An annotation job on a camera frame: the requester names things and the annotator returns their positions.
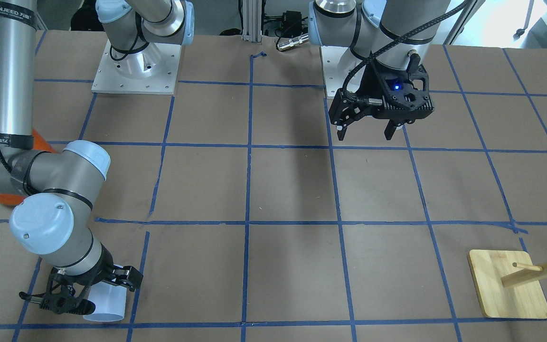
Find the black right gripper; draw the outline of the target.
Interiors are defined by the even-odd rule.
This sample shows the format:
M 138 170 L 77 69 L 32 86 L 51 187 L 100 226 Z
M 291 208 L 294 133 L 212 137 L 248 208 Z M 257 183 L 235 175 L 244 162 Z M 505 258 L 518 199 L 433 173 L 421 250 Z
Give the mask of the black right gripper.
M 115 266 L 111 253 L 103 246 L 97 245 L 90 251 L 86 260 L 92 266 L 86 271 L 68 271 L 53 268 L 48 276 L 48 289 L 43 294 L 19 292 L 19 297 L 29 303 L 35 303 L 40 309 L 50 310 L 55 314 L 89 315 L 96 310 L 96 305 L 88 300 L 91 286 L 98 282 L 113 286 L 124 286 L 135 292 L 141 287 L 143 273 L 134 266 Z

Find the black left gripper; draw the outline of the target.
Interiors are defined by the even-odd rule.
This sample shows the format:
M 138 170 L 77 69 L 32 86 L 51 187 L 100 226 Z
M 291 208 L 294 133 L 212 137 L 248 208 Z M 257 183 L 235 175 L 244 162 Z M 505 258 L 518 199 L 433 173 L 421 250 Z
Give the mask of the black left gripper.
M 349 99 L 341 90 L 336 91 L 328 109 L 330 124 L 337 128 L 338 140 L 343 141 L 350 124 L 367 116 L 385 119 L 388 123 L 384 136 L 390 141 L 404 126 L 404 121 L 400 121 L 400 107 L 393 103 L 395 91 L 400 89 L 398 75 L 377 61 L 365 64 L 361 71 L 360 84 L 355 91 L 349 92 Z

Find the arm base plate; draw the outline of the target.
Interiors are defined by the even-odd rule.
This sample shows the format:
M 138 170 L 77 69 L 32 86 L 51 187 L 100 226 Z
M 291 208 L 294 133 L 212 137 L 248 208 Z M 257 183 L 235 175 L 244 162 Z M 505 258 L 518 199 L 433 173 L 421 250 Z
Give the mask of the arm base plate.
M 91 90 L 119 95 L 173 95 L 182 47 L 151 43 L 145 50 L 114 61 L 121 54 L 106 43 Z
M 321 46 L 321 63 L 326 98 L 332 100 L 337 89 L 343 86 L 348 74 L 361 62 L 344 46 Z

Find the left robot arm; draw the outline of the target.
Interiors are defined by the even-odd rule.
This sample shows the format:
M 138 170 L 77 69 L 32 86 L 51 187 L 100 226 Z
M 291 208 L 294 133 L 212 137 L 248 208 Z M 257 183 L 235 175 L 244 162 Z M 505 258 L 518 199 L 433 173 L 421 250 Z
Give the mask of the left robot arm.
M 439 24 L 451 17 L 447 0 L 313 0 L 310 42 L 345 48 L 341 85 L 329 108 L 343 140 L 363 117 L 387 120 L 384 135 L 434 112 L 424 58 Z

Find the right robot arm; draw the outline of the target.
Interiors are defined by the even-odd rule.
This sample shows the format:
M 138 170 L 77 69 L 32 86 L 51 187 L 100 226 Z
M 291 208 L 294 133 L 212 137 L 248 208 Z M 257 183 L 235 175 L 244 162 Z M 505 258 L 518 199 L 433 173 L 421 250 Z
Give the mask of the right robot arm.
M 0 193 L 23 200 L 9 219 L 15 239 L 52 265 L 42 294 L 20 298 L 55 314 L 102 316 L 141 287 L 133 266 L 117 266 L 87 227 L 111 158 L 75 140 L 61 153 L 35 149 L 33 82 L 37 3 L 0 0 Z

